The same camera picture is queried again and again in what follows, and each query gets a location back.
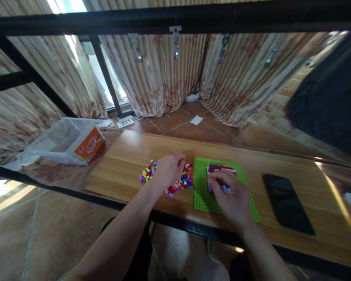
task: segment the clear plastic container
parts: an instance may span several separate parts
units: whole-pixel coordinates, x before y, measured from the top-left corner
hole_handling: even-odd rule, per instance
[[[83,154],[79,152],[85,153],[82,144],[89,141],[87,138],[90,138],[93,132],[100,134],[100,137],[93,137],[93,140],[98,139],[99,142],[94,141],[92,149],[91,142],[89,143],[90,155],[84,159]],[[64,117],[34,140],[25,152],[40,155],[58,163],[88,165],[104,140],[104,135],[96,126],[96,120]]]

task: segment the black smartphone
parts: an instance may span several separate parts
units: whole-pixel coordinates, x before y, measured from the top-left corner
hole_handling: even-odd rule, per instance
[[[279,223],[292,230],[316,235],[291,181],[271,174],[265,174],[264,181]]]

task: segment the wooden desk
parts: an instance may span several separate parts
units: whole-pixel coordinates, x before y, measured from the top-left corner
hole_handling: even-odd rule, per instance
[[[138,177],[149,161],[177,151],[192,164],[195,156],[242,163],[260,226],[273,244],[351,267],[351,206],[311,160],[126,130],[91,172],[87,189],[129,201],[142,187]],[[265,173],[292,182],[316,237],[288,230],[277,222],[262,179]],[[164,194],[154,208],[235,231],[224,216],[194,210],[193,189],[173,199]]]

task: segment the curtain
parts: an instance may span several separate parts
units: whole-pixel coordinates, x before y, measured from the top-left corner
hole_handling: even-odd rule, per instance
[[[66,12],[58,2],[2,0],[0,17]],[[108,117],[102,93],[76,36],[9,39],[78,117]]]
[[[223,124],[243,127],[305,65],[327,33],[234,34],[222,63],[223,35],[211,37],[202,76],[201,104]],[[265,62],[271,57],[270,65]]]
[[[0,1],[0,16],[58,13],[55,1]],[[9,39],[78,117],[108,117],[78,38]],[[0,75],[17,71],[19,67],[0,50]],[[62,117],[64,114],[33,83],[0,92],[0,164],[14,161],[16,154]]]
[[[104,11],[232,1],[84,2],[90,11]],[[222,37],[213,34],[206,42],[206,35],[181,32],[179,56],[174,60],[170,35],[139,36],[140,63],[135,62],[127,36],[100,36],[100,40],[133,110],[141,116],[161,116],[181,106],[196,82],[207,43],[200,101],[223,124],[241,127],[296,74],[326,34],[234,34],[222,63],[217,64]],[[274,48],[279,50],[265,66]]]
[[[0,49],[0,75],[20,69]],[[16,159],[16,154],[64,114],[34,83],[0,92],[0,164]]]

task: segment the forearm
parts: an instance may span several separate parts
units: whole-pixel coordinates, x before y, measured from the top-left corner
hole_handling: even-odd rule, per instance
[[[296,281],[294,274],[256,224],[240,233],[256,280]]]
[[[109,224],[73,269],[80,279],[122,280],[138,247],[148,216],[160,194],[147,182]]]

